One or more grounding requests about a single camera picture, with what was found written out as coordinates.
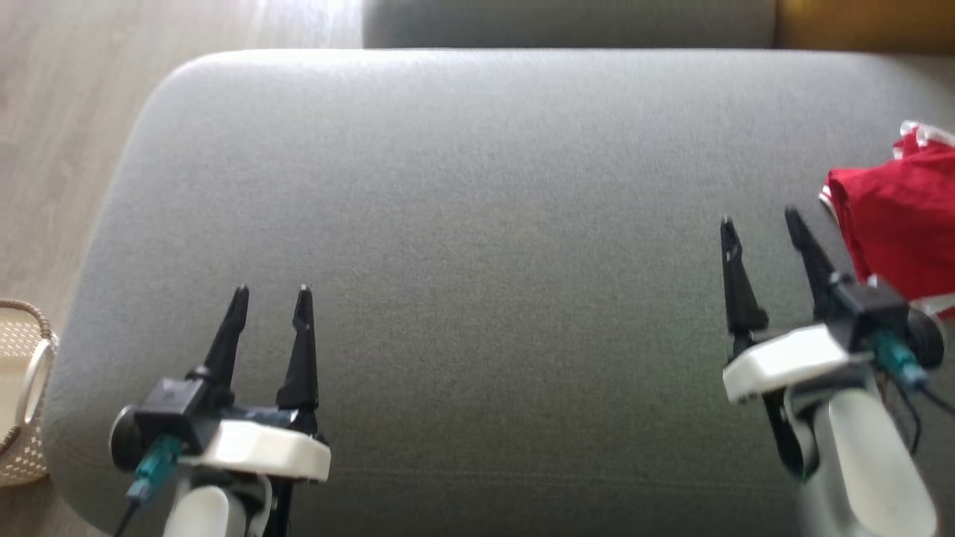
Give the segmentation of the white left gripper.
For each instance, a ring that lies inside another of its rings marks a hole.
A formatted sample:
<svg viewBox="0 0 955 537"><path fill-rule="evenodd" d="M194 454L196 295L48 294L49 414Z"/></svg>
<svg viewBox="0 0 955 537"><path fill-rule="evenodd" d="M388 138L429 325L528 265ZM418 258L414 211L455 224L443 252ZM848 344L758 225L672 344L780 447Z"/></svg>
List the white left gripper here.
<svg viewBox="0 0 955 537"><path fill-rule="evenodd" d="M209 351L193 377L229 389L239 338L248 319L250 290L242 285L225 311ZM319 407L313 290L301 286L292 317L295 340L289 366L276 394L276 412L246 412L222 419L200 454L184 454L181 465L260 474L269 478L325 482L331 449L319 432Z"/></svg>

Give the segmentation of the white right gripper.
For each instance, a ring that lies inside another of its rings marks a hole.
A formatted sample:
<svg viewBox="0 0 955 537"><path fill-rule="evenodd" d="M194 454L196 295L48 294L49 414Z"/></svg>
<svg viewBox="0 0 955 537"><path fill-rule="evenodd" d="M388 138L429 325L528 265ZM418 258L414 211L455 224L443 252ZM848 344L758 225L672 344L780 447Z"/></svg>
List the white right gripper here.
<svg viewBox="0 0 955 537"><path fill-rule="evenodd" d="M792 247L801 255L807 275L814 320L829 321L839 315L836 289L845 276L836 271L797 207L786 207L784 217ZM873 351L847 350L824 324L757 341L753 332L767 329L768 314L755 298L742 259L742 242L730 217L720 223L720 241L727 332L733 337L733 350L722 370L727 401L744 404L838 371L862 375L862 390L874 394Z"/></svg>

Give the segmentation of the red jersey with white sleeves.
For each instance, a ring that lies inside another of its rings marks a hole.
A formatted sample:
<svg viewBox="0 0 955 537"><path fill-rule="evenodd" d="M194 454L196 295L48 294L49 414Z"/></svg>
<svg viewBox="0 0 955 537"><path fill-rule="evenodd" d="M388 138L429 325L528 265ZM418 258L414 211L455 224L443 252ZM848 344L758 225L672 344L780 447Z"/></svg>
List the red jersey with white sleeves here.
<svg viewBox="0 0 955 537"><path fill-rule="evenodd" d="M955 297L955 148L931 144L869 168L832 168L832 207L855 276L908 301Z"/></svg>

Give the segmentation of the large grey sofa seat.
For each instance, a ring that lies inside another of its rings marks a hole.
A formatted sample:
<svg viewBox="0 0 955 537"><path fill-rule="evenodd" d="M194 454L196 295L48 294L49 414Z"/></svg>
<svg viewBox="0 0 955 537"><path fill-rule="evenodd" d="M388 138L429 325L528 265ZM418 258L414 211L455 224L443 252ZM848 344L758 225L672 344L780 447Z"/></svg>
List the large grey sofa seat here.
<svg viewBox="0 0 955 537"><path fill-rule="evenodd" d="M718 225L771 323L811 317L784 223L955 58L734 50L246 51L173 72L104 204L46 403L52 483L105 533L124 406L204 360L250 288L234 391L272 405L313 288L330 479L295 537L797 537L758 402L727 401Z"/></svg>

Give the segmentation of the beige woven laundry basket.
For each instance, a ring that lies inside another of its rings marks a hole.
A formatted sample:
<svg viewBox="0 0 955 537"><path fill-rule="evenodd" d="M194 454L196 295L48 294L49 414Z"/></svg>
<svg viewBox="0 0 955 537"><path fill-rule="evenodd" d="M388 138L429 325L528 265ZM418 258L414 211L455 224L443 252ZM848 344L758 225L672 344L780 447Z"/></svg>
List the beige woven laundry basket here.
<svg viewBox="0 0 955 537"><path fill-rule="evenodd" d="M58 338L33 304L0 298L0 489L48 475L43 404Z"/></svg>

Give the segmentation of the grey sofa cushion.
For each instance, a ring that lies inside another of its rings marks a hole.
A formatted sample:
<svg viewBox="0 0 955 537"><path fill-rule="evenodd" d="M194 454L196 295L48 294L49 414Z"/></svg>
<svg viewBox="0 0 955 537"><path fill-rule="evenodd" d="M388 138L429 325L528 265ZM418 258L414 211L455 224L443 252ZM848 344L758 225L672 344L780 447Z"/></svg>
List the grey sofa cushion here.
<svg viewBox="0 0 955 537"><path fill-rule="evenodd" d="M770 48L777 0L363 0L364 48Z"/></svg>

